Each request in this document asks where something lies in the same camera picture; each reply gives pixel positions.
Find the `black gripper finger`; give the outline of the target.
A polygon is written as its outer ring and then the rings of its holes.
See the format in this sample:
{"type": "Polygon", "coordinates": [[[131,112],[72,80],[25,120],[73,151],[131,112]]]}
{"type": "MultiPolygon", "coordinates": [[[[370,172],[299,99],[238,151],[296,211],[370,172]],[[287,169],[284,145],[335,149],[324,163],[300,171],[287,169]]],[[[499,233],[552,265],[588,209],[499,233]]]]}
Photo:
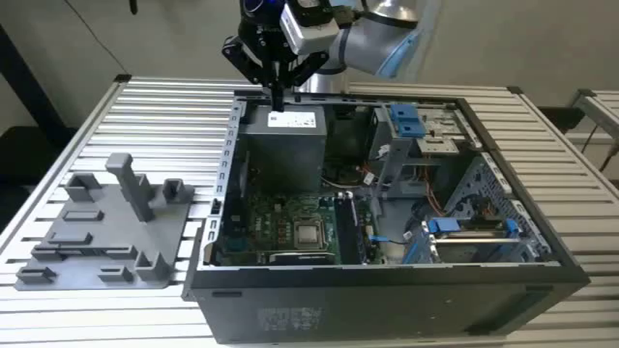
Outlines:
{"type": "Polygon", "coordinates": [[[280,89],[276,86],[276,76],[272,66],[262,66],[247,54],[244,43],[239,36],[224,39],[222,54],[234,65],[250,83],[260,84],[270,94],[272,110],[280,109],[280,89]]]}
{"type": "Polygon", "coordinates": [[[302,86],[311,75],[319,70],[330,59],[327,52],[314,52],[294,67],[291,63],[298,57],[282,61],[279,66],[279,111],[284,111],[283,94],[294,86],[302,86]]]}

